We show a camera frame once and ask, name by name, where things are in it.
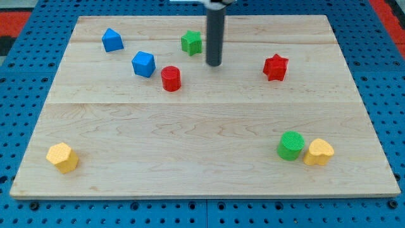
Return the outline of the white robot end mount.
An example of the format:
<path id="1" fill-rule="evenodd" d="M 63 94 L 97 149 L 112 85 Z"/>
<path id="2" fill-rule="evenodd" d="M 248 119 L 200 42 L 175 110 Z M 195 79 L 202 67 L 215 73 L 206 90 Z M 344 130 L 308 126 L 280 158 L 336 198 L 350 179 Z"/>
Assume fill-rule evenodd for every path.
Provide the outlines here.
<path id="1" fill-rule="evenodd" d="M 236 0 L 169 0 L 170 3 L 182 4 L 202 4 L 207 8 L 224 8 L 236 2 Z"/>

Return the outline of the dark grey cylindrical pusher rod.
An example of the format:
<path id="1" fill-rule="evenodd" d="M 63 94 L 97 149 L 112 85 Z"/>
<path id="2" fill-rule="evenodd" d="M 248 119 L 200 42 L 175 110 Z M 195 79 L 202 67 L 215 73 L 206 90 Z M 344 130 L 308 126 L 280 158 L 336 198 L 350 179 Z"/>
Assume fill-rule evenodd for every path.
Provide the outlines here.
<path id="1" fill-rule="evenodd" d="M 206 13 L 206 63 L 217 67 L 222 63 L 223 35 L 226 8 L 207 9 Z"/>

